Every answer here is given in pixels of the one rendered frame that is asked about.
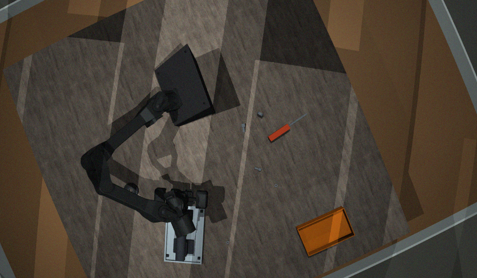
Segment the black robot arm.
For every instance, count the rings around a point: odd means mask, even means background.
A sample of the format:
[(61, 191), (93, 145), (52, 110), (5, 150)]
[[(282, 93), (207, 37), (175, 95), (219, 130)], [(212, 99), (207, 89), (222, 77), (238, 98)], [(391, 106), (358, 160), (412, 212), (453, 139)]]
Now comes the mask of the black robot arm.
[[(81, 166), (86, 170), (99, 195), (136, 210), (150, 222), (171, 222), (176, 237), (182, 237), (196, 230), (191, 219), (191, 213), (188, 211), (188, 205), (185, 205), (184, 197), (175, 194), (174, 190), (164, 193), (166, 203), (140, 197), (134, 192), (112, 183), (107, 161), (114, 150), (140, 129), (142, 125), (146, 125), (146, 128), (148, 128), (163, 117), (164, 112), (175, 112), (182, 105), (177, 88), (165, 92), (159, 91), (147, 100), (146, 105), (139, 110), (132, 121), (107, 141), (92, 147), (80, 158)], [(183, 210), (184, 207), (185, 210)]]

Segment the orange rectangular tray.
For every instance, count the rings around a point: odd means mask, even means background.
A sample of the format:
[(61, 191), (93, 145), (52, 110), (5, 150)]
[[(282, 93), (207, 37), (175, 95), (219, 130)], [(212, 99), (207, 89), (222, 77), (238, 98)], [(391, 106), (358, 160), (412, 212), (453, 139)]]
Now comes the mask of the orange rectangular tray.
[(296, 226), (308, 256), (355, 236), (344, 207)]

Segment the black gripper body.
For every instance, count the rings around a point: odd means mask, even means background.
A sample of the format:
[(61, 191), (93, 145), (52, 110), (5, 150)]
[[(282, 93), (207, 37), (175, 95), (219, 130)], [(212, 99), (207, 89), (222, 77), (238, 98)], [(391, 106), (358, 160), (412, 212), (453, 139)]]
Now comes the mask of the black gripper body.
[[(166, 198), (164, 197), (164, 193), (166, 193), (166, 188), (156, 188), (154, 190), (154, 200), (160, 202), (166, 202)], [(208, 192), (204, 190), (197, 190), (196, 198), (193, 197), (193, 192), (188, 191), (176, 191), (175, 194), (180, 194), (184, 197), (187, 204), (195, 204), (196, 201), (196, 209), (206, 209), (208, 206)]]

